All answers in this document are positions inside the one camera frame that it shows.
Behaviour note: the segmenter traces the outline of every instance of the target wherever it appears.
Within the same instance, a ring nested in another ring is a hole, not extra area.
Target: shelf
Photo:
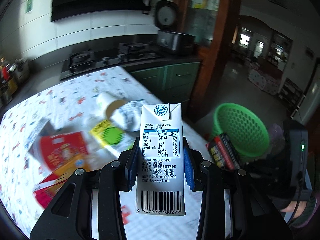
[[[206,11],[212,11],[212,12],[218,12],[217,10],[211,10],[211,9],[207,9],[207,8],[197,8],[197,7],[190,7],[190,6],[188,8],[206,10]]]

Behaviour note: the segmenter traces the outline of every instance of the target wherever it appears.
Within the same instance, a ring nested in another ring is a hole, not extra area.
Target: paper cup
[[[100,114],[105,119],[110,119],[114,110],[118,109],[119,107],[127,103],[125,100],[118,99],[108,92],[102,92],[100,95],[98,95],[96,102]]]

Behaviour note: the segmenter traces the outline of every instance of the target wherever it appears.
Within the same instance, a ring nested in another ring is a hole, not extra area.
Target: doorway
[[[261,41],[256,42],[256,46],[254,48],[254,53],[253,53],[254,57],[258,58],[261,55],[263,51],[263,46],[264,46],[263,42]]]

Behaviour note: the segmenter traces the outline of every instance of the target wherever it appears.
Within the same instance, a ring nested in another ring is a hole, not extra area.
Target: window
[[[240,34],[240,43],[239,43],[240,46],[248,48],[249,41],[250,41],[249,36],[242,34],[242,33]]]

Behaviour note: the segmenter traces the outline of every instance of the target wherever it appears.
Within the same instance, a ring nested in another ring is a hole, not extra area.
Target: nutrition facts label
[[[142,157],[180,158],[179,129],[143,130]]]

